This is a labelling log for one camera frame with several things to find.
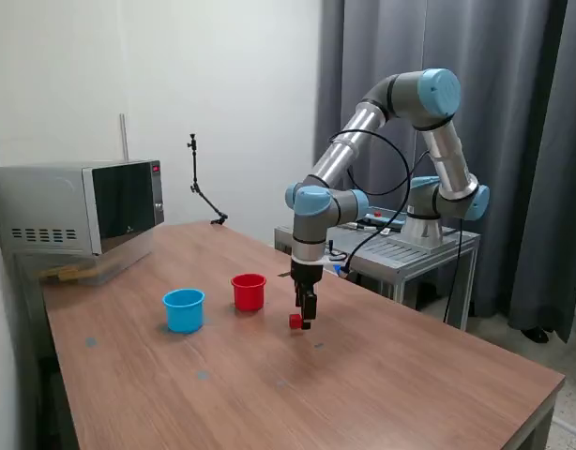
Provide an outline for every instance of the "table leg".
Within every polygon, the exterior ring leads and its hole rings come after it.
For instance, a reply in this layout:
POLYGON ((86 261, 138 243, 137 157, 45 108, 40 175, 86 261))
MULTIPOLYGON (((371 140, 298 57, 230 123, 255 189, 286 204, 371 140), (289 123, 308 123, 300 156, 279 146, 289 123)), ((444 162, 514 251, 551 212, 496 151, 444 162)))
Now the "table leg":
POLYGON ((400 305, 404 303, 404 281, 392 285, 392 300, 400 305))
POLYGON ((469 303, 474 284, 474 269, 476 267, 477 250, 465 253, 459 260, 459 268, 455 278, 455 287, 448 308, 447 323, 462 329, 467 327, 469 303))
POLYGON ((519 450, 544 450, 547 447, 547 439, 549 438, 549 430, 551 429, 551 422, 553 420, 554 408, 551 408, 547 415, 538 422, 538 425, 530 433, 530 435, 520 445, 519 450))
POLYGON ((380 295, 386 298, 392 298, 392 285, 387 281, 380 281, 380 295))

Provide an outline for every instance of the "wooden table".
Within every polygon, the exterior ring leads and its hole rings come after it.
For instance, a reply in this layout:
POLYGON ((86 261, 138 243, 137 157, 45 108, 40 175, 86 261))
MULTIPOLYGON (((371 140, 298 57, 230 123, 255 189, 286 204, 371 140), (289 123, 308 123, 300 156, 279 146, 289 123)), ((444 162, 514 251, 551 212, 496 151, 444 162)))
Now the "wooden table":
POLYGON ((100 287, 44 297, 83 450, 544 448, 564 377, 330 275, 291 331, 290 258, 208 223, 100 287), (230 278, 267 277, 237 313, 230 278), (203 290, 205 326, 165 326, 161 297, 203 290))

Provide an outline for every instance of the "gray curtain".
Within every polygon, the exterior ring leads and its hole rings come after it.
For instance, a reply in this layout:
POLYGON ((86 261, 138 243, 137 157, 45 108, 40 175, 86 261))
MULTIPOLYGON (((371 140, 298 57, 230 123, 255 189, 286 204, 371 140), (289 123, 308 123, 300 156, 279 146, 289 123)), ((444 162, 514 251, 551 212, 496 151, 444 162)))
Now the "gray curtain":
MULTIPOLYGON (((491 188, 476 312, 567 339, 576 301, 576 0, 328 0, 324 5, 316 156, 361 97, 392 73, 449 68, 462 83, 454 118, 472 173, 491 188)), ((404 121, 382 131, 413 164, 425 143, 404 121)), ((357 182, 404 177, 380 142, 357 182)), ((433 174, 424 161, 416 175, 433 174)), ((373 203, 395 207, 403 191, 373 203)))

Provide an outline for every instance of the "black cable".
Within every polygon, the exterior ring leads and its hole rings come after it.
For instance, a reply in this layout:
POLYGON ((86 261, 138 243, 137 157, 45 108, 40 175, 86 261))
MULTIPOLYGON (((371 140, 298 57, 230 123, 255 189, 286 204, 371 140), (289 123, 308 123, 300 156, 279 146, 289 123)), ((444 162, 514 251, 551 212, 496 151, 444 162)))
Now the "black cable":
POLYGON ((399 148, 392 143, 391 141, 389 141, 387 138, 385 138, 384 136, 382 136, 381 134, 378 133, 374 133, 373 131, 368 131, 367 129, 344 129, 336 134, 334 134, 332 137, 329 138, 329 141, 331 143, 334 142, 334 139, 336 139, 337 136, 340 136, 341 134, 344 133, 364 133, 364 134, 370 134, 373 137, 376 137, 382 141, 384 141, 385 143, 387 143, 388 145, 390 145, 394 150, 396 150, 396 152, 399 154, 399 157, 401 158, 402 161, 402 165, 404 166, 405 172, 407 174, 407 181, 408 183, 406 184, 406 191, 404 194, 404 198, 402 199, 402 203, 401 206, 399 207, 399 209, 394 213, 394 216, 392 216, 390 218, 390 220, 388 222, 386 222, 384 224, 384 226, 378 228, 378 230, 376 232, 373 232, 372 234, 370 234, 368 237, 366 237, 365 239, 363 239, 361 242, 359 242, 359 244, 353 249, 353 251, 351 251, 351 254, 349 255, 349 257, 346 260, 346 264, 344 265, 344 267, 342 268, 342 271, 348 273, 350 267, 351 267, 351 261, 353 260, 353 256, 355 255, 355 253, 361 248, 363 247, 365 244, 367 244, 368 242, 370 242, 375 236, 377 236, 378 234, 380 234, 383 230, 385 230, 392 222, 393 220, 402 212, 402 210, 404 209, 405 205, 407 205, 407 201, 409 200, 409 192, 411 191, 411 175, 409 174, 411 171, 409 169, 409 164, 407 163, 407 158, 404 157, 404 155, 402 154, 402 151, 399 150, 399 148))
MULTIPOLYGON (((413 167, 411 168, 411 172, 409 172, 409 176, 413 176, 413 173, 416 171, 417 165, 421 162, 421 160, 428 155, 430 152, 428 150, 426 150, 425 152, 423 152, 419 158, 417 159, 416 163, 413 165, 413 167)), ((353 186, 355 186, 355 188, 359 189, 361 192, 365 192, 365 194, 367 195, 371 195, 373 197, 380 197, 382 195, 387 195, 387 194, 391 194, 392 192, 394 192, 395 190, 397 190, 398 188, 400 188, 402 185, 404 185, 404 183, 409 179, 409 177, 404 178, 397 186, 393 187, 392 189, 387 190, 386 192, 368 192, 367 190, 363 189, 360 185, 358 185, 355 182, 355 178, 353 176, 353 173, 351 172, 351 168, 349 167, 346 171, 346 173, 348 174, 348 177, 351 179, 351 182, 353 183, 353 186)))
POLYGON ((453 296, 453 291, 455 290, 455 281, 457 281, 457 270, 459 269, 459 259, 461 258, 461 244, 463 241, 463 219, 459 219, 459 248, 457 249, 457 260, 455 261, 455 273, 453 274, 453 280, 450 283, 450 292, 448 293, 447 307, 445 308, 445 317, 442 322, 447 323, 448 307, 450 306, 450 299, 453 296))

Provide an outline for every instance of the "metal stand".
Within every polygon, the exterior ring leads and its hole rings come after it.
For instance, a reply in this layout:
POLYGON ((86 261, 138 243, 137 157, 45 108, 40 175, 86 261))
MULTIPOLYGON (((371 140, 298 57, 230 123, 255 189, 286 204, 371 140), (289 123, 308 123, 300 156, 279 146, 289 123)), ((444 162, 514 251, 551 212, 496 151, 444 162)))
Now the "metal stand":
POLYGON ((228 215, 222 213, 217 207, 206 198, 206 196, 201 191, 201 188, 198 186, 198 181, 196 181, 196 134, 190 134, 190 143, 187 143, 188 148, 192 149, 192 169, 194 170, 194 179, 192 186, 190 186, 190 190, 192 192, 196 192, 201 198, 208 204, 213 211, 217 213, 220 218, 216 218, 215 220, 211 220, 211 225, 214 223, 218 223, 219 225, 223 225, 223 222, 228 218, 228 215))

